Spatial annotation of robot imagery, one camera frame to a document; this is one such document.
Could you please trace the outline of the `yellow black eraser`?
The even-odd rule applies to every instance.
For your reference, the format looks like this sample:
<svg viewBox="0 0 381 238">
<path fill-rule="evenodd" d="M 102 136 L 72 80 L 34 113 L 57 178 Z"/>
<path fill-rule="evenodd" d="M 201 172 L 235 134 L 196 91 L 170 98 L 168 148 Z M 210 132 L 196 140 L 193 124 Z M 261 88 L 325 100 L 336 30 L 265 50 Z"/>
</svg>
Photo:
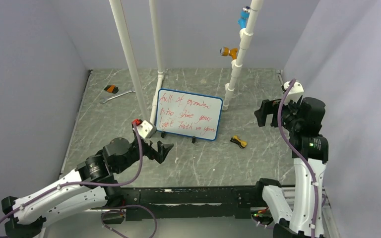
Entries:
<svg viewBox="0 0 381 238">
<path fill-rule="evenodd" d="M 237 144 L 240 148 L 244 149 L 247 147 L 247 142 L 242 140 L 239 136 L 234 135 L 231 137 L 230 141 L 234 144 Z"/>
</svg>

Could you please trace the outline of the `blue framed whiteboard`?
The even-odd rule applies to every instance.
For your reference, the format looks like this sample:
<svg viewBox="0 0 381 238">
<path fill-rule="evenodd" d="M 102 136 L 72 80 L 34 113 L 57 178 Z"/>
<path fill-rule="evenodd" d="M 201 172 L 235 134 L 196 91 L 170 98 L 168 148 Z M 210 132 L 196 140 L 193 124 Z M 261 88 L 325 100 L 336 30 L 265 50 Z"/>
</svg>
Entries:
<svg viewBox="0 0 381 238">
<path fill-rule="evenodd" d="M 223 100 L 171 89 L 158 91 L 155 126 L 158 131 L 214 141 Z"/>
</svg>

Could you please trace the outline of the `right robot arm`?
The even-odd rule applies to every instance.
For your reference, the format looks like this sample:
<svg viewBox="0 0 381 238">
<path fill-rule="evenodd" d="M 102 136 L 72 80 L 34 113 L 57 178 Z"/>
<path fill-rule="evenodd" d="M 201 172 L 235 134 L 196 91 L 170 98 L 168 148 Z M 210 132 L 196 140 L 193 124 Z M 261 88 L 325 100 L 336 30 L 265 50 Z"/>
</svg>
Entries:
<svg viewBox="0 0 381 238">
<path fill-rule="evenodd" d="M 273 115 L 271 126 L 281 125 L 289 133 L 296 178 L 294 205 L 288 204 L 279 181 L 266 178 L 257 183 L 254 201 L 268 206 L 273 237 L 323 238 L 322 185 L 329 148 L 328 140 L 320 134 L 325 103 L 306 97 L 282 107 L 279 104 L 279 99 L 263 100 L 254 115 L 260 127 L 265 126 L 268 115 Z"/>
</svg>

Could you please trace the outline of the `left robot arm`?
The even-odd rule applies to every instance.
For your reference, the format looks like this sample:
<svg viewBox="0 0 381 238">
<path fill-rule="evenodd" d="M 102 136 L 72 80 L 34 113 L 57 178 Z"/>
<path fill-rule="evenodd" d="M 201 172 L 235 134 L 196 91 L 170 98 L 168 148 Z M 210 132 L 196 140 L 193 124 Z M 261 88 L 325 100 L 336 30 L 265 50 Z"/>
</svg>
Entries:
<svg viewBox="0 0 381 238">
<path fill-rule="evenodd" d="M 126 202 L 122 184 L 114 174 L 120 174 L 144 157 L 163 163 L 173 144 L 152 142 L 135 137 L 133 142 L 114 138 L 95 155 L 88 157 L 60 180 L 22 198 L 8 196 L 1 201 L 5 213 L 7 238 L 33 238 L 42 228 L 80 211 L 110 207 Z"/>
</svg>

